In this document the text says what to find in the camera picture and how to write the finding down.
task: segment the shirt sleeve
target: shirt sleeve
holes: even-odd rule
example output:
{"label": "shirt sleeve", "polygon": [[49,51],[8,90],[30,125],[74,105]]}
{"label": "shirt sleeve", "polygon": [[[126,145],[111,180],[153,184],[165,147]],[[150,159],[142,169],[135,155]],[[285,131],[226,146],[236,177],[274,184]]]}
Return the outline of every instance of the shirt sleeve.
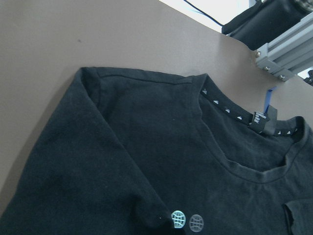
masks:
{"label": "shirt sleeve", "polygon": [[96,72],[80,69],[28,157],[0,234],[171,234],[171,213],[97,109],[98,94]]}
{"label": "shirt sleeve", "polygon": [[313,231],[313,198],[286,203],[285,212],[291,235],[311,235]]}

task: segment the gray circle logo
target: gray circle logo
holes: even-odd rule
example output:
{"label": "gray circle logo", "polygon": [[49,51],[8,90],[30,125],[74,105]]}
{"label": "gray circle logo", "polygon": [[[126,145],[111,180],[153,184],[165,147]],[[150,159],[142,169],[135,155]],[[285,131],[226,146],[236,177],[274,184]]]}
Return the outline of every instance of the gray circle logo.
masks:
{"label": "gray circle logo", "polygon": [[172,220],[174,222],[174,228],[181,229],[186,223],[186,216],[181,211],[174,211],[172,213]]}
{"label": "gray circle logo", "polygon": [[191,231],[198,233],[204,227],[204,221],[202,217],[198,214],[194,214],[189,220],[189,227]]}

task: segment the t-shirt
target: t-shirt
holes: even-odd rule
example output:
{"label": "t-shirt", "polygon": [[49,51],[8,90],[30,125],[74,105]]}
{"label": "t-shirt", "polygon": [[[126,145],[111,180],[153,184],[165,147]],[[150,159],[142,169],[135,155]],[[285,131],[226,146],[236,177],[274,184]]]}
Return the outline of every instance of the t-shirt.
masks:
{"label": "t-shirt", "polygon": [[81,68],[0,234],[311,235],[312,130],[294,117],[255,131],[263,115],[208,74]]}

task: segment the screw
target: screw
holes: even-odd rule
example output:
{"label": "screw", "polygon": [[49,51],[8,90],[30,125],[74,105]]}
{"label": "screw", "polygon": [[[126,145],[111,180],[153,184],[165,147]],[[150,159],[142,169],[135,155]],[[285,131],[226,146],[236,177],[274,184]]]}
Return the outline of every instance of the screw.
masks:
{"label": "screw", "polygon": [[278,76],[278,79],[281,80],[281,81],[284,81],[285,78],[286,78],[286,76],[284,76],[284,75],[279,75],[279,76]]}
{"label": "screw", "polygon": [[257,51],[256,53],[255,53],[255,58],[259,58],[261,56],[261,52],[260,51]]}

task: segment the ribbed neckline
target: ribbed neckline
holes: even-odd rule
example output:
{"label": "ribbed neckline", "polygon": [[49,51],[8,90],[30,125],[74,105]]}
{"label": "ribbed neckline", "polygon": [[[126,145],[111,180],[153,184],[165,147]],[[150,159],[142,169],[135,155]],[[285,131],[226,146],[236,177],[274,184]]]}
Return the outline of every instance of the ribbed neckline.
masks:
{"label": "ribbed neckline", "polygon": [[213,102],[217,108],[221,108],[224,111],[224,115],[228,115],[231,118],[236,119],[238,122],[248,124],[251,122],[252,114],[241,108],[234,102],[232,102],[222,91],[215,85],[208,74],[202,74],[199,76],[193,76],[192,82],[192,104],[191,110],[193,115],[194,125],[202,139],[206,144],[208,151],[216,158],[216,160],[230,173],[240,177],[242,179],[255,182],[255,183],[269,183],[282,178],[291,168],[298,152],[304,146],[309,135],[309,126],[303,119],[303,117],[294,117],[285,121],[278,121],[277,126],[285,131],[286,128],[290,130],[302,131],[300,140],[294,143],[287,154],[285,155],[285,164],[283,166],[275,167],[267,171],[257,171],[255,169],[243,166],[235,161],[229,160],[222,149],[216,142],[213,133],[209,127],[202,120],[202,110],[199,103],[199,97],[201,93],[205,93],[207,102]]}

